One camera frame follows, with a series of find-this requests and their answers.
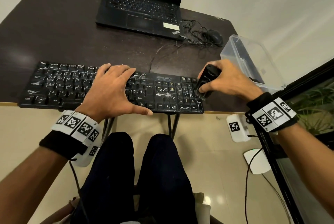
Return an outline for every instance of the laptop keyboard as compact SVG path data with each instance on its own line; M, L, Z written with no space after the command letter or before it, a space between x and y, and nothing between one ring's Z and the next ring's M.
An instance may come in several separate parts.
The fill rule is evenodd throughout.
M19 107L75 109L90 90L99 67L39 62ZM204 112L194 93L197 79L177 75L135 72L127 81L125 94L136 105L153 112Z
M152 0L108 0L107 5L116 9L138 12L164 22L177 24L176 6L168 3L157 3Z

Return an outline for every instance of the laptop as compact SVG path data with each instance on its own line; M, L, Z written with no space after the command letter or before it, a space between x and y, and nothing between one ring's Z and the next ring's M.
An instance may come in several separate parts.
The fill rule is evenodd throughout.
M184 40L181 0L101 0L96 23Z

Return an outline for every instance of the transparent container lid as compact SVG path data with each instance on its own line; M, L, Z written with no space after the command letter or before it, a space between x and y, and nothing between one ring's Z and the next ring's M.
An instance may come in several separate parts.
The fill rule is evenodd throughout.
M229 59L257 86L271 94L283 90L286 84L270 54L261 43L232 35L220 53Z

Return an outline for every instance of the computer mouse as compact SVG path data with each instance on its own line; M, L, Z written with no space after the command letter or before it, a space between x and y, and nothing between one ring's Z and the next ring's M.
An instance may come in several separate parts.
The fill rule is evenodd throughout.
M209 29L207 32L203 32L202 35L214 45L223 46L223 37L218 31Z

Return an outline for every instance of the tiled floor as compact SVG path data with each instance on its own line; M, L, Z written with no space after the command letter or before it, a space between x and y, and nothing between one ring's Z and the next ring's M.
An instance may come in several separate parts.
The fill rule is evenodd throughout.
M60 113L53 110L0 107L0 179L24 160L49 132ZM227 115L181 115L174 142L194 192L203 192L211 205L211 215L224 224L244 224L244 193L247 164L243 152L260 147L257 138L234 143L226 124ZM117 118L113 131L125 131L133 140L135 182L149 139L168 133L167 116L124 115ZM82 185L90 166L76 168ZM273 173L265 174L278 189ZM284 209L261 175L249 175L249 223L288 223ZM69 165L61 171L29 223L39 223L77 194Z

